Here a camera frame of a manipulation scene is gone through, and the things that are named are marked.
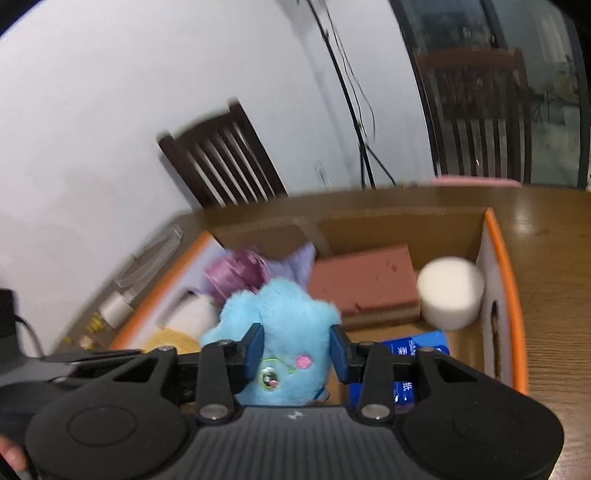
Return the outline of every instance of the blue tissue package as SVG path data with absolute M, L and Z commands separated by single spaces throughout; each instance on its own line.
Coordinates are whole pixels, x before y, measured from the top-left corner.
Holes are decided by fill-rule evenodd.
M 382 342 L 387 345 L 395 355 L 415 355 L 417 348 L 432 346 L 437 350 L 449 355 L 449 344 L 444 332 L 421 333 L 407 338 L 399 338 Z M 394 382 L 394 400 L 397 406 L 403 407 L 414 404 L 413 384 L 410 382 Z M 349 404 L 355 408 L 361 394 L 361 384 L 355 383 L 349 386 Z

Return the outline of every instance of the pink embroidered cheek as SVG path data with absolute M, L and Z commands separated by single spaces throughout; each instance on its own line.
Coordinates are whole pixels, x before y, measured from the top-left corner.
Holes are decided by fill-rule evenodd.
M 305 370 L 306 368 L 310 368 L 312 365 L 312 358 L 308 355 L 299 355 L 295 359 L 295 365 L 300 370 Z

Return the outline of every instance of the blue plush toy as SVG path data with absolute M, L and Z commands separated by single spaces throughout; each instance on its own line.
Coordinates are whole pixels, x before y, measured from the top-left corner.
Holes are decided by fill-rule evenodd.
M 203 334 L 200 343 L 240 340 L 253 323 L 263 325 L 265 346 L 256 378 L 236 396 L 238 401 L 303 406 L 320 398 L 330 368 L 330 327 L 340 323 L 337 308 L 278 278 L 258 294 L 235 293 L 220 323 Z

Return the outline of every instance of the wooden chair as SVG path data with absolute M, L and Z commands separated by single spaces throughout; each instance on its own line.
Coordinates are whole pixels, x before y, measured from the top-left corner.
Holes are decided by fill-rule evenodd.
M 415 59 L 433 121 L 434 162 L 439 162 L 441 173 L 465 175 L 467 154 L 473 177 L 490 175 L 530 183 L 531 108 L 521 50 L 449 48 L 428 54 L 416 50 Z M 462 149 L 459 125 L 465 127 L 467 152 Z M 444 130 L 450 129 L 453 133 L 444 135 Z M 447 161 L 453 151 L 451 143 L 457 154 L 457 171 Z M 502 157 L 507 159 L 505 172 Z M 493 158 L 491 174 L 489 162 Z
M 158 145 L 203 208 L 270 200 L 285 194 L 279 175 L 240 103 Z

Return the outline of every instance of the finger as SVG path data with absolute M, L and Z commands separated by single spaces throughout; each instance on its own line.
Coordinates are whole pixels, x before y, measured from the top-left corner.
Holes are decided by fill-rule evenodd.
M 14 447 L 14 442 L 0 435 L 0 455 L 4 456 L 12 447 Z
M 0 436 L 0 455 L 17 472 L 21 472 L 27 467 L 27 459 L 22 450 L 14 445 L 14 442 L 3 436 Z
M 27 468 L 25 454 L 17 446 L 9 448 L 3 457 L 15 472 L 22 472 Z

